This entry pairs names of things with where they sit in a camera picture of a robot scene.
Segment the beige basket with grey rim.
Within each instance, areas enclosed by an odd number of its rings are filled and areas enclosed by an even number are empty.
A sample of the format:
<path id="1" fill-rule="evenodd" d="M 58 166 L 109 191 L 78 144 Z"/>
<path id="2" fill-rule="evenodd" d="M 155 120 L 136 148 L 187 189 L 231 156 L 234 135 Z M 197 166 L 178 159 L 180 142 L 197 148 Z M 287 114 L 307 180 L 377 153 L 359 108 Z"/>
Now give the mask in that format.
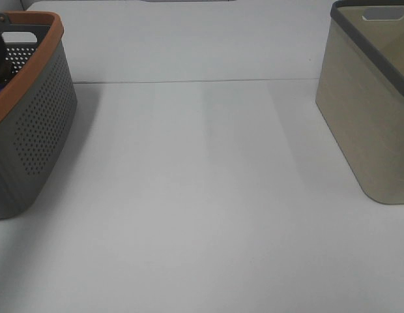
<path id="1" fill-rule="evenodd" d="M 404 204 L 404 1 L 336 1 L 315 98 L 363 192 Z"/>

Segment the grey basket with orange rim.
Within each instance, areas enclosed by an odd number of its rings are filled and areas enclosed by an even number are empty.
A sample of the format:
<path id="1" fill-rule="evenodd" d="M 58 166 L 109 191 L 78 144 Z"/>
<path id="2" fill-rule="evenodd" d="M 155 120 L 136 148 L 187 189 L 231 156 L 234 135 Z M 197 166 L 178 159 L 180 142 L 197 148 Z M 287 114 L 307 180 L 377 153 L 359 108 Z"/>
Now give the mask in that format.
<path id="1" fill-rule="evenodd" d="M 13 77 L 0 92 L 0 220 L 34 204 L 65 145 L 77 107 L 53 12 L 0 13 L 0 34 L 32 33 L 35 42 L 9 42 Z"/>

